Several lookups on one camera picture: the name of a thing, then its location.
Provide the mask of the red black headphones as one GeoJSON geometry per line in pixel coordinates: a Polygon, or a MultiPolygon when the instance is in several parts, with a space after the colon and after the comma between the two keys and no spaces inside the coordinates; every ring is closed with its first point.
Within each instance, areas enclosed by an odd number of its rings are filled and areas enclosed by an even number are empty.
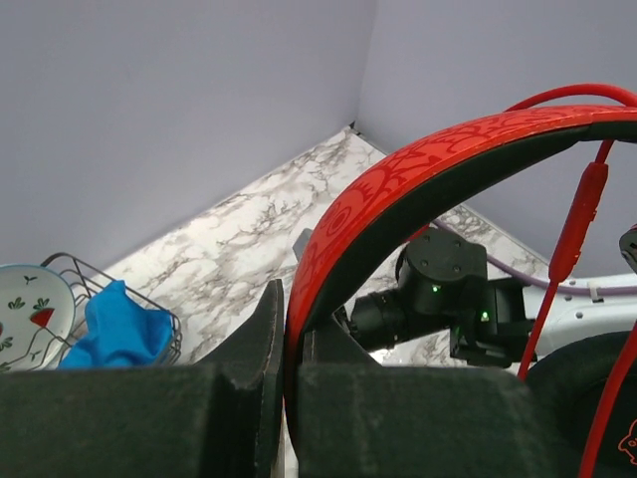
{"type": "MultiPolygon", "coordinates": [[[[559,350],[540,359],[535,346],[559,284],[572,280],[608,176],[607,155],[616,142],[636,138],[636,102],[537,108],[517,106],[504,113],[474,119],[424,137],[380,161],[357,178],[329,207],[315,228],[292,286],[286,329],[286,412],[297,453],[297,319],[332,319],[353,300],[396,285],[400,251],[433,221],[462,201],[577,143],[597,141],[597,156],[585,167],[562,233],[548,267],[548,287],[523,357],[506,368],[476,366],[452,358],[450,333],[368,352],[384,367],[493,368],[525,378],[538,363],[546,370],[541,388],[558,385],[572,366],[559,350]]],[[[353,337],[338,324],[352,339],[353,337]]],[[[557,429],[567,446],[581,452],[585,424],[592,419],[607,373],[580,379],[562,407],[557,429]]],[[[636,370],[625,378],[609,420],[612,428],[636,425],[636,370]]],[[[602,440],[599,477],[632,477],[636,473],[636,428],[626,446],[616,436],[602,440]]]]}

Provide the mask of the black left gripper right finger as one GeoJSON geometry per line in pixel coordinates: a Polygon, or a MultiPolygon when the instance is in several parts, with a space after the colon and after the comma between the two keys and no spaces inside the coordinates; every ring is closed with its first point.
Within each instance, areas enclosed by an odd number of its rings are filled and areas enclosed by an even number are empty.
{"type": "Polygon", "coordinates": [[[572,366],[541,388],[493,368],[384,367],[336,321],[297,319],[297,458],[303,477],[599,477],[617,395],[636,370],[636,336],[562,348],[572,366]],[[580,379],[607,373],[586,443],[572,451],[557,422],[580,379]]]}

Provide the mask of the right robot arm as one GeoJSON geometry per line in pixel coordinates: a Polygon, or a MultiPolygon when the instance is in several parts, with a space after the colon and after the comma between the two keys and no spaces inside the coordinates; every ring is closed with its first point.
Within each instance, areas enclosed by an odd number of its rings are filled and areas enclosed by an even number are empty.
{"type": "MultiPolygon", "coordinates": [[[[396,285],[334,313],[366,351],[391,349],[447,330],[450,355],[506,368],[522,359],[548,282],[525,275],[458,234],[430,228],[409,241],[396,285]]],[[[628,332],[636,318],[636,277],[623,274],[559,284],[533,357],[571,343],[628,332]]]]}

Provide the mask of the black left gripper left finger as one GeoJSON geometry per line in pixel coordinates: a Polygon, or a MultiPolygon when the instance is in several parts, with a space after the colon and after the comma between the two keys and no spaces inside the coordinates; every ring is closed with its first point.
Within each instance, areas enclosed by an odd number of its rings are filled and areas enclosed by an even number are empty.
{"type": "Polygon", "coordinates": [[[273,477],[279,463],[285,301],[201,361],[1,378],[5,477],[273,477]]]}

